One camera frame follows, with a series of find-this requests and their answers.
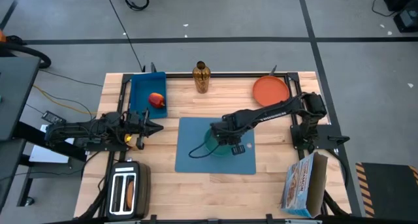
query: bottle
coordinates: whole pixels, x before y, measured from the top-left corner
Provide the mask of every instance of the bottle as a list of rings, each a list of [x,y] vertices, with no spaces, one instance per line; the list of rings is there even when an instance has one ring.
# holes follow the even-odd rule
[[[193,78],[195,79],[196,90],[199,93],[206,93],[209,89],[210,69],[203,61],[198,61],[193,69]]]

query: gray floor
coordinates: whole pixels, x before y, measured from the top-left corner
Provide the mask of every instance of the gray floor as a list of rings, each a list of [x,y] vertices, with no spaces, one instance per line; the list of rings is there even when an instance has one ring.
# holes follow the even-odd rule
[[[299,0],[151,0],[143,12],[129,10],[123,0],[112,1],[131,38],[308,36]],[[399,33],[392,18],[371,12],[371,2],[306,0],[316,37],[417,36]],[[0,18],[11,4],[12,0],[0,0]],[[388,12],[383,3],[376,6]],[[20,0],[5,33],[26,40],[125,38],[108,0]],[[414,111],[418,103],[418,43],[318,46],[342,132],[351,137],[346,144],[351,167],[357,161],[418,167]],[[53,65],[49,71],[82,81],[100,84],[106,72],[139,71],[128,44],[32,47],[50,56]],[[269,71],[274,65],[279,71],[317,70],[308,42],[134,44],[134,49],[143,65],[153,61],[160,71],[190,71],[198,60],[213,71]],[[97,109],[98,87],[44,72],[39,73],[36,84],[53,95]],[[35,89],[28,103],[71,121],[88,119],[48,102]],[[40,113],[28,107],[21,120],[34,127],[44,123]],[[79,178],[37,180],[30,192],[37,203],[17,208],[22,180],[15,178],[0,223],[44,223],[72,217]]]

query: orange plate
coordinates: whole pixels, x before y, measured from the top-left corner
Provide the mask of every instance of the orange plate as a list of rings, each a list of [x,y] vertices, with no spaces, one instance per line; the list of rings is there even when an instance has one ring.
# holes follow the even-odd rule
[[[262,106],[270,106],[288,100],[290,94],[286,84],[274,76],[263,76],[253,85],[253,96]]]

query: cardboard box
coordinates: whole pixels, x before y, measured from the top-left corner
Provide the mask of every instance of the cardboard box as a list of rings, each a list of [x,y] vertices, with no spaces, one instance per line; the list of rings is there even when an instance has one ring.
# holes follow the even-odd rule
[[[327,161],[327,156],[315,152],[289,167],[281,210],[309,218],[321,214]]]

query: yellow wire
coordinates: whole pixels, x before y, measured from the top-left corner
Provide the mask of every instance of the yellow wire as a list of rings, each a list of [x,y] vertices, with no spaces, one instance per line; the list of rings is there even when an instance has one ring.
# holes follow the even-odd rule
[[[68,108],[68,109],[71,109],[71,110],[75,110],[75,111],[77,111],[77,112],[79,112],[79,113],[81,113],[81,114],[90,114],[89,112],[84,112],[84,111],[82,111],[82,110],[79,110],[79,109],[77,109],[77,108],[74,108],[74,107],[72,107],[72,106],[68,106],[68,105],[65,105],[65,104],[62,104],[62,103],[59,103],[59,102],[57,102],[57,101],[55,101],[55,100],[53,100],[53,98],[51,98],[50,96],[48,96],[46,93],[45,93],[45,91],[44,90],[42,90],[40,87],[38,87],[38,86],[36,86],[35,84],[33,85],[33,87],[34,88],[36,88],[37,90],[39,90],[40,91],[40,93],[41,94],[43,94],[49,101],[52,101],[53,103],[55,103],[55,104],[57,104],[57,105],[59,105],[59,106],[62,106],[62,107],[66,107],[66,108]]]

